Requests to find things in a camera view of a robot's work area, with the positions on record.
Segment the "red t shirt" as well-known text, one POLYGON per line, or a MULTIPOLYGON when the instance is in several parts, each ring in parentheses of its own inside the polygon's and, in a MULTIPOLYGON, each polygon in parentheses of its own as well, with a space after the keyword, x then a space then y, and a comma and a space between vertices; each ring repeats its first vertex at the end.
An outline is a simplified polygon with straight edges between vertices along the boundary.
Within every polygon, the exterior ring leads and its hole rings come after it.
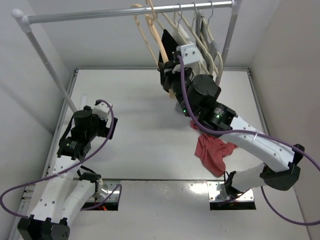
POLYGON ((190 126, 201 132, 197 139, 194 155, 201 160, 202 165, 211 174, 215 177, 221 177, 226 171, 224 158, 232 155, 238 146, 202 132, 193 120, 190 121, 190 126))

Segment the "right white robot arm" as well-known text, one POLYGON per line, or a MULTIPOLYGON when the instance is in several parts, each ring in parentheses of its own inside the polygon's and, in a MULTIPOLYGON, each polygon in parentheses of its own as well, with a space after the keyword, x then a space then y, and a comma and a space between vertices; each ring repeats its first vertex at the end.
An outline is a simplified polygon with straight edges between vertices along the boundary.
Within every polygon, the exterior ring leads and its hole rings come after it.
POLYGON ((174 52, 173 60, 159 61, 160 84, 172 91, 185 116, 207 135, 234 144, 262 163, 244 171, 232 171, 224 180, 223 191, 235 199, 245 191, 269 186, 287 191, 299 179, 298 164, 303 158, 302 145, 290 145, 266 135, 248 124, 233 109, 218 102, 221 88, 210 74, 191 78, 193 69, 188 53, 174 52))

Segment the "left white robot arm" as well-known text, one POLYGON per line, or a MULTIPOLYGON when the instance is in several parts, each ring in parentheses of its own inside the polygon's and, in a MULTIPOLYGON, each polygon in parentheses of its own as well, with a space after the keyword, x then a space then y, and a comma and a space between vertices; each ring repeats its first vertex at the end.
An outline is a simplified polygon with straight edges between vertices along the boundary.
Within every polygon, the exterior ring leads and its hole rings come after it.
POLYGON ((45 180, 40 199, 30 215, 18 222, 22 239, 67 240, 70 237, 76 215, 103 184, 97 173, 80 173, 83 161, 96 137, 112 139, 117 122, 112 104, 104 100, 73 113, 58 142, 52 174, 45 180))

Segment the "peach plastic hanger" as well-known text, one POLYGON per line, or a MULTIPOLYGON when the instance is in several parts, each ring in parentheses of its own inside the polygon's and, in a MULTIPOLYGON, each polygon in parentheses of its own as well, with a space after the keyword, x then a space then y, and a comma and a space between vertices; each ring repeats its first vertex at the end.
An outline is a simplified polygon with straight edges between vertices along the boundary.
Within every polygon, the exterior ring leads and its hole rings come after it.
POLYGON ((148 24, 148 29, 152 35, 152 37, 154 38, 154 40, 157 42, 159 51, 160 51, 160 55, 162 57, 163 63, 167 63, 169 61, 167 53, 165 51, 164 45, 162 43, 161 37, 155 27, 155 22, 158 22, 158 17, 155 13, 155 9, 153 6, 153 3, 151 0, 145 0, 145 3, 151 8, 151 15, 146 16, 146 22, 148 24))

